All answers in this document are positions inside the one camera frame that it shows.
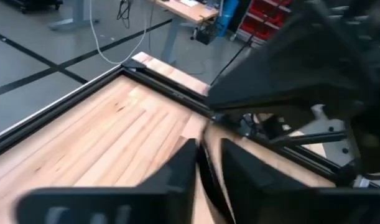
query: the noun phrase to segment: black plastic part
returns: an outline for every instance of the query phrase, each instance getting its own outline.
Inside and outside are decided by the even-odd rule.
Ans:
[[[221,145],[223,177],[237,224],[259,223],[257,220],[262,209],[261,202],[268,191],[307,188],[229,139],[222,139]]]
[[[50,188],[23,196],[20,224],[192,223],[197,145],[188,140],[137,187]]]
[[[279,117],[276,114],[259,122],[262,124],[263,130],[269,139],[275,139],[284,133],[283,124],[279,122]]]
[[[236,224],[380,221],[380,189],[310,189],[228,139],[222,145],[223,177]]]
[[[344,13],[344,18],[351,18],[354,16],[364,16],[366,10],[369,9],[375,0],[351,0],[349,9]]]
[[[208,45],[210,42],[212,42],[216,38],[215,35],[207,34],[206,32],[197,32],[197,35],[195,36],[195,39],[205,45]]]
[[[228,202],[224,196],[218,179],[215,165],[211,159],[209,148],[205,141],[201,141],[197,152],[197,164],[199,166],[202,186],[210,200],[209,206],[213,206],[218,211],[218,214],[212,213],[215,223],[219,223],[220,216],[223,217],[227,224],[234,224],[234,219],[231,216]]]
[[[357,178],[359,173],[358,166],[356,165],[357,160],[353,159],[346,165],[340,168],[336,177],[336,186],[337,187],[351,187],[353,182]]]
[[[370,180],[380,179],[380,101],[355,116],[346,127],[350,146],[361,158],[361,175]]]
[[[298,129],[314,120],[313,105],[335,105],[330,111],[335,118],[360,111],[356,103],[336,105],[373,97],[380,75],[364,59],[362,41],[341,21],[331,20],[321,1],[307,1],[305,8],[211,87],[212,110],[274,113]]]
[[[26,14],[27,11],[36,9],[45,9],[47,6],[58,6],[63,4],[59,0],[5,0],[15,6],[18,6],[21,13]]]

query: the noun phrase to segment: wooden tabletop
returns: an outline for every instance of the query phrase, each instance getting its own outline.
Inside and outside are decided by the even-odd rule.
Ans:
[[[164,7],[165,9],[171,11],[174,14],[179,15],[180,17],[194,22],[196,24],[201,23],[202,21],[208,20],[218,15],[218,11],[216,9],[207,9],[204,4],[198,3],[195,6],[189,7],[180,1],[169,0],[169,1],[161,1],[161,0],[151,0],[155,1],[158,5]]]
[[[204,93],[208,85],[144,53],[134,57],[159,73]],[[59,186],[136,186],[189,138],[206,118],[126,78],[117,77],[0,156],[0,223],[15,223],[12,209],[31,189]],[[207,141],[222,180],[220,140],[229,138],[281,172],[312,187],[333,183],[219,127]],[[212,224],[197,178],[196,224]]]

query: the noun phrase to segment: concrete floor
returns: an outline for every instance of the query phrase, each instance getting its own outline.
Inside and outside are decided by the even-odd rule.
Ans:
[[[89,0],[85,0],[86,17],[89,15],[88,4]],[[15,6],[0,0],[0,34],[6,38],[0,39],[0,131],[79,87],[81,79],[91,80],[113,67],[96,54],[90,27],[58,32],[48,28],[50,22],[70,18],[71,5],[72,2],[66,0],[59,11],[51,7],[24,15]],[[126,58],[140,41],[144,14],[149,23],[152,3],[148,0],[134,1],[129,29],[123,26],[122,21],[116,20],[118,6],[119,0],[93,0],[93,17],[101,19],[95,25],[101,47],[137,34],[137,37],[121,41],[121,44],[104,52],[110,60],[117,62]],[[155,6],[152,25],[161,24],[172,16],[169,11]],[[147,34],[135,53],[143,51],[160,58],[169,25],[167,23],[151,32],[151,49]],[[188,27],[183,27],[178,33],[174,48],[175,66],[205,83],[211,83],[243,43],[218,37],[211,44],[203,45],[191,41],[191,33],[192,29]],[[26,50],[12,47],[14,43]],[[250,49],[245,50],[233,65],[249,52]],[[337,130],[341,125],[340,121],[313,124],[303,131],[316,133],[326,131],[329,126]],[[329,145],[327,157],[341,165],[346,164],[351,159],[350,154],[341,152],[346,145],[345,142]]]

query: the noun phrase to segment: storage shelf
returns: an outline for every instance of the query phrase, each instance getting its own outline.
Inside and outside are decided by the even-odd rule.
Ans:
[[[274,2],[274,1],[271,1],[271,0],[263,0],[263,1],[269,3],[273,6],[278,6],[278,3]],[[279,8],[284,10],[285,12],[290,12],[290,9],[288,9],[287,7],[279,6]]]
[[[249,17],[252,17],[253,19],[259,21],[259,22],[264,22],[264,19],[261,19],[259,16],[255,16],[254,14],[251,14],[250,12],[247,12],[246,13],[247,16]],[[272,24],[271,22],[266,22],[265,25],[271,27],[271,28],[274,28],[276,30],[279,30],[279,27],[277,27],[276,25]]]
[[[250,33],[246,32],[245,30],[242,30],[242,29],[238,29],[236,34],[243,41],[248,41],[248,39],[251,36]],[[258,37],[255,37],[255,36],[253,36],[252,41],[259,44],[259,45],[263,45],[264,43],[266,43],[265,40],[262,40]]]

